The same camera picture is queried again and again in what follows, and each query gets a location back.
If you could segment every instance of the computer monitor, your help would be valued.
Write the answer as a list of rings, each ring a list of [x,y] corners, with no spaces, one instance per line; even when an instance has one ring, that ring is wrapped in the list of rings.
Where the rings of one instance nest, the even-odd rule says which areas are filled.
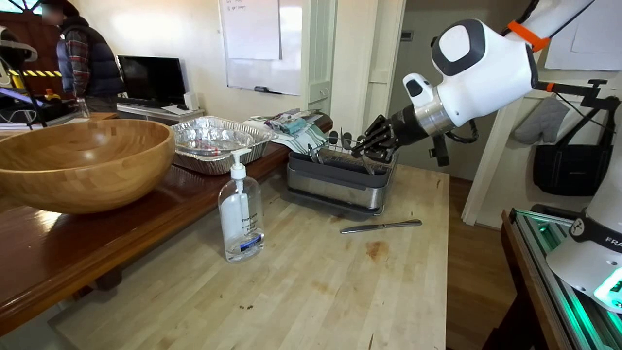
[[[180,58],[119,56],[125,89],[131,99],[182,105],[186,83]]]

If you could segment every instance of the wooden countertop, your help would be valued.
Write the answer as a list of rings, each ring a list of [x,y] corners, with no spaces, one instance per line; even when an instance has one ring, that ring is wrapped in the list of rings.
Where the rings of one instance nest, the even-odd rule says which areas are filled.
[[[263,178],[287,159],[273,151],[250,173]],[[0,336],[215,210],[224,180],[172,167],[149,196],[94,215],[9,208],[0,200]]]
[[[353,235],[341,229],[355,221],[285,184],[263,182],[261,254],[226,262],[213,212],[131,264],[116,297],[88,295],[55,326],[90,350],[446,348],[450,177],[399,165],[376,221],[425,223]]]

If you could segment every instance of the aluminum foil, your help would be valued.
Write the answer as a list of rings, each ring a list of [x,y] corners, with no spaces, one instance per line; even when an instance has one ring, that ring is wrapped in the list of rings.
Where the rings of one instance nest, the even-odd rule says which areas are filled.
[[[265,143],[273,138],[267,130],[221,116],[180,122],[174,126],[174,136],[174,163],[205,175],[230,173],[234,149],[252,149],[242,157],[244,163],[259,159]]]

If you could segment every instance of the window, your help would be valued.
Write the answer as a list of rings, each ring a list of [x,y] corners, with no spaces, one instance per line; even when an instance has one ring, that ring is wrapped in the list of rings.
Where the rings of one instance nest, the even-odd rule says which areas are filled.
[[[46,9],[40,5],[40,0],[3,0],[0,11],[46,15]]]

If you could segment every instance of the hand sanitizer bottle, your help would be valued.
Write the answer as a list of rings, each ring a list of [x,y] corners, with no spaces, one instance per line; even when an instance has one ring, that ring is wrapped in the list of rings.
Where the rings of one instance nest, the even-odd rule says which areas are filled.
[[[265,243],[259,182],[248,177],[240,161],[250,147],[234,151],[232,178],[219,194],[224,254],[228,260],[244,260],[257,254]]]

